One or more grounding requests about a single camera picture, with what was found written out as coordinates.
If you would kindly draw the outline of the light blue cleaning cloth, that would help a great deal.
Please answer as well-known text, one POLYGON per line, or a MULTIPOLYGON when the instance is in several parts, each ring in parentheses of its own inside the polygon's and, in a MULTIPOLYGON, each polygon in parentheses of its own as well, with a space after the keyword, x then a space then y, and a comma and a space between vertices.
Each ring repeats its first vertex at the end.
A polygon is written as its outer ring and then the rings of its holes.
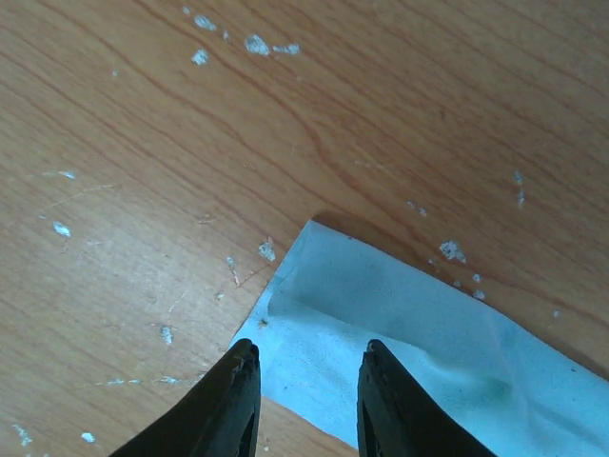
POLYGON ((604 456, 608 384, 518 324, 359 240, 307 223, 238 331, 262 393, 349 445, 358 371, 383 341, 499 456, 604 456))

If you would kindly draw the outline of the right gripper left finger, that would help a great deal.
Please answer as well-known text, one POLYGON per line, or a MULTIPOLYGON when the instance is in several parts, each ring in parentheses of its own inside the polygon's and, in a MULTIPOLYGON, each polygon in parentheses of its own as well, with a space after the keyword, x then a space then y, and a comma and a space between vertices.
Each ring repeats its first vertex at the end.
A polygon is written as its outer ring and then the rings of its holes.
POLYGON ((259 349, 241 339, 177 405, 112 455, 253 456, 260 412, 259 349))

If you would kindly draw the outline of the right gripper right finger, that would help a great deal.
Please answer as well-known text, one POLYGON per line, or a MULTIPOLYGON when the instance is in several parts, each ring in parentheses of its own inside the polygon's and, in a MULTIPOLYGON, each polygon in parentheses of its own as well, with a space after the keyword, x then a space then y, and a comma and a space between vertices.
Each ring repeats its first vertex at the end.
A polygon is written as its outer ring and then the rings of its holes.
POLYGON ((380 340, 368 342, 359 369, 361 456, 491 456, 453 420, 380 340))

